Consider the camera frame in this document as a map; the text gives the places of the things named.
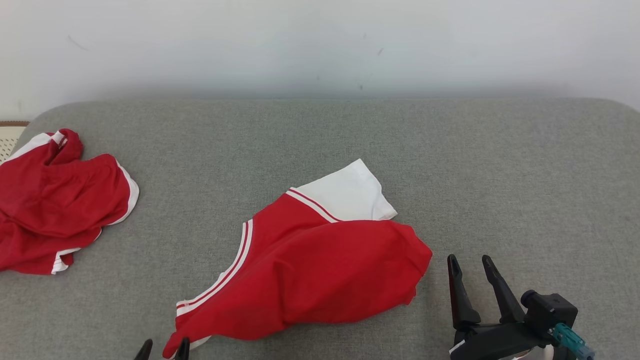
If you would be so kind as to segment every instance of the white wall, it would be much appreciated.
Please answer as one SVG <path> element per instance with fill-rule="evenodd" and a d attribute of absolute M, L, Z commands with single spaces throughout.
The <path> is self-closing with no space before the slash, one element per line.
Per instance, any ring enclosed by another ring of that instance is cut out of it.
<path fill-rule="evenodd" d="M 162 90 L 539 90 L 640 108 L 638 0 L 0 0 L 0 119 Z"/>

